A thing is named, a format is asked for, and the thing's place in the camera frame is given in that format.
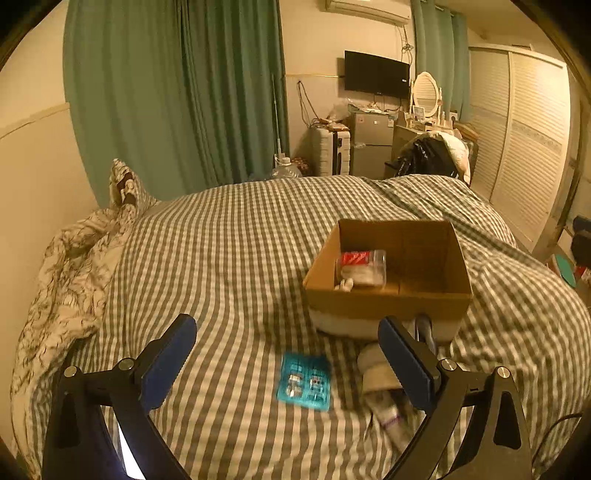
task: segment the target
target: red label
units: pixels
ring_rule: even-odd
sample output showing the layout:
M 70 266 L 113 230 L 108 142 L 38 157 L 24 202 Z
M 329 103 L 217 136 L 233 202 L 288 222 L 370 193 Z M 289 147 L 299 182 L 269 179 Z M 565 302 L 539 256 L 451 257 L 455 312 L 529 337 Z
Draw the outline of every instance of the red label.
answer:
M 345 252 L 340 257 L 340 264 L 345 265 L 369 265 L 371 252 Z

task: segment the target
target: cardboard box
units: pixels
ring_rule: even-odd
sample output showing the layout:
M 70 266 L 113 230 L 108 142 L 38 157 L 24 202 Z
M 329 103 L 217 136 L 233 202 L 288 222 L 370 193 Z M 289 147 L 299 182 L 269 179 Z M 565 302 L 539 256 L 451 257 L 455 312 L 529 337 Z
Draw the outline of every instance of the cardboard box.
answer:
M 386 250 L 385 287 L 334 290 L 341 252 Z M 310 317 L 334 335 L 375 340 L 386 315 L 409 324 L 419 313 L 433 321 L 439 342 L 453 339 L 472 300 L 462 250 L 449 222 L 342 219 L 304 279 Z

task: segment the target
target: bed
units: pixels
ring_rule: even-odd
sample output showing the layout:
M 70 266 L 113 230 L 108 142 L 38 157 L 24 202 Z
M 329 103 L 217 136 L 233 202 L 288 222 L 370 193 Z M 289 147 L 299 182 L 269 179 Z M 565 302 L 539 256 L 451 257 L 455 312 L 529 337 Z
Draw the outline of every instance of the bed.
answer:
M 70 364 L 86 372 L 112 368 L 185 312 L 199 324 L 197 343 L 152 419 L 193 478 L 382 478 L 398 452 L 361 397 L 356 357 L 364 343 L 316 332 L 301 287 L 340 218 L 452 222 L 473 301 L 439 357 L 464 369 L 507 366 L 533 449 L 591 395 L 584 305 L 516 248 L 498 214 L 458 180 L 286 179 L 158 202 L 115 161 L 111 195 L 110 208 L 64 229 L 48 247 L 19 341 L 12 418 L 19 453 L 36 475 L 55 373 Z M 328 412 L 275 399 L 288 351 L 328 357 Z M 464 409 L 440 473 L 468 417 Z M 109 409 L 105 418 L 118 445 Z M 565 421 L 554 429 L 536 472 L 574 427 Z

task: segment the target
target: television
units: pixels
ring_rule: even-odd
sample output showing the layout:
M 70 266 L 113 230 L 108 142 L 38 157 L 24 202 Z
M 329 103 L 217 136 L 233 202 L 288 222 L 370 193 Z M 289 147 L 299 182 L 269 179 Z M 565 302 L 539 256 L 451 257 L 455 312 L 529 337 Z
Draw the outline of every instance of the television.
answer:
M 409 76 L 408 63 L 345 51 L 345 90 L 404 99 L 409 94 Z

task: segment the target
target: sliding closet door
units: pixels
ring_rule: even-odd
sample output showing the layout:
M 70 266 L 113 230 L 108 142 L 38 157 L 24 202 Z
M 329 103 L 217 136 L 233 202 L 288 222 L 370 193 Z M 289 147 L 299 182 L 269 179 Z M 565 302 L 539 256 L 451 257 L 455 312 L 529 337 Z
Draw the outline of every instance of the sliding closet door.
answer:
M 470 123 L 480 135 L 471 188 L 490 200 L 501 164 L 509 112 L 509 55 L 506 51 L 470 52 L 470 105 Z
M 562 62 L 514 51 L 508 55 L 509 130 L 491 204 L 532 250 L 550 216 L 566 162 L 569 77 Z

